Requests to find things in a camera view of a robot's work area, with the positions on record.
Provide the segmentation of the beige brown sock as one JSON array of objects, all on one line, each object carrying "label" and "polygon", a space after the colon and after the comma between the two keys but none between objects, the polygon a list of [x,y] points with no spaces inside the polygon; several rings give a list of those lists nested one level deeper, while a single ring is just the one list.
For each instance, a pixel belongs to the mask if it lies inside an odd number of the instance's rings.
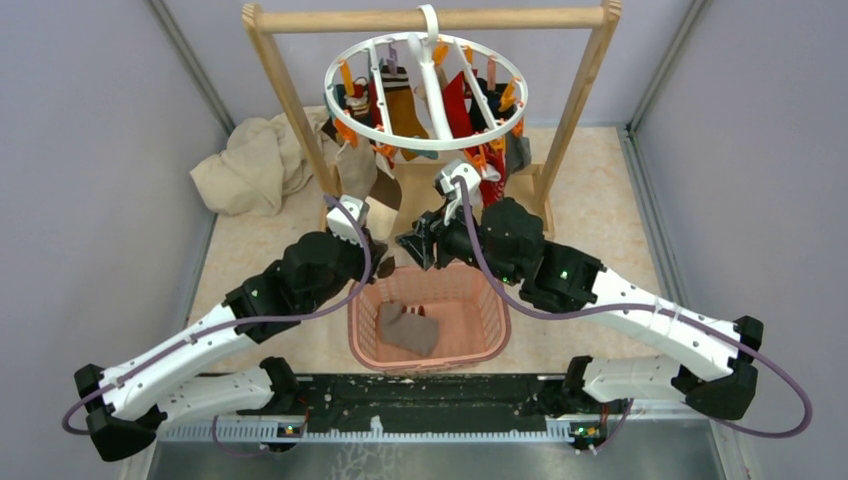
[{"label": "beige brown sock", "polygon": [[357,135],[357,144],[353,145],[331,119],[322,125],[321,133],[327,137],[323,140],[324,156],[335,184],[343,194],[362,200],[368,207],[365,227],[380,255],[376,276],[388,278],[397,268],[391,236],[402,201],[399,182],[379,165],[383,158],[368,139]]}]

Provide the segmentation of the pink plastic laundry basket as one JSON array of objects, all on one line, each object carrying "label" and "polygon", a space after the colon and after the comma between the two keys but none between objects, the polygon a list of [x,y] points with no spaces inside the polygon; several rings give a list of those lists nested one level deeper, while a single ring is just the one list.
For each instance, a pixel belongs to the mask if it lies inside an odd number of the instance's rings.
[{"label": "pink plastic laundry basket", "polygon": [[386,373],[470,367],[509,343],[509,309],[482,272],[454,262],[399,267],[347,307],[348,343],[363,366]]}]

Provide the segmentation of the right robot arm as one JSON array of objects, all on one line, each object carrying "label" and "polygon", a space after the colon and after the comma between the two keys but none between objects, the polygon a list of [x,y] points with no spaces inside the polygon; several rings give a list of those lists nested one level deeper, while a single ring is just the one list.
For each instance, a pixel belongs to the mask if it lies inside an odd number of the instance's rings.
[{"label": "right robot arm", "polygon": [[543,221],[512,198],[467,223],[457,208],[423,213],[395,241],[424,270],[454,260],[478,267],[472,246],[479,240],[493,277],[519,288],[521,300],[545,318],[579,313],[655,350],[632,359],[574,358],[563,398],[576,412],[624,398],[682,401],[721,420],[740,420],[758,379],[754,352],[763,323],[751,316],[728,321],[703,317],[627,281],[599,259],[545,238]]}]

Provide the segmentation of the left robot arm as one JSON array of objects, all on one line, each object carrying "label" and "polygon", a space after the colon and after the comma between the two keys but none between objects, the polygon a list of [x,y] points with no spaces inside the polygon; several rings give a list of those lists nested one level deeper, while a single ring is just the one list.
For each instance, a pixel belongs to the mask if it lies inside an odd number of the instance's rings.
[{"label": "left robot arm", "polygon": [[328,231],[307,233],[186,330],[121,365],[77,370],[87,434],[101,459],[126,459],[169,429],[215,415],[291,412],[301,387],[284,358],[231,374],[206,367],[316,318],[349,282],[373,282],[387,250],[373,238],[361,247]]}]

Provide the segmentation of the grey sock with striped cuff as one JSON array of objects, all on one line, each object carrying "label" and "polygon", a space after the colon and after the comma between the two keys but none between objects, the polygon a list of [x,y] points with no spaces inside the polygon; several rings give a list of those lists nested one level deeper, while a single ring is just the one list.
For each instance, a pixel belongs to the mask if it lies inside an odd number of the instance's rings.
[{"label": "grey sock with striped cuff", "polygon": [[384,344],[428,357],[438,344],[440,325],[436,319],[420,315],[418,307],[384,302],[378,310],[377,333]]}]

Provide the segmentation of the red patterned sock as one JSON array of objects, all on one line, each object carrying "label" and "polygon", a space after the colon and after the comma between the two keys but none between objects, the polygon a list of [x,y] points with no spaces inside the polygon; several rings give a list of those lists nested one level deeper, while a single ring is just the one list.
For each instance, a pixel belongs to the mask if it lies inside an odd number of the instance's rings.
[{"label": "red patterned sock", "polygon": [[468,150],[472,165],[481,176],[479,186],[484,207],[501,200],[504,197],[505,185],[508,179],[505,161],[505,143],[496,141],[478,145]]}]

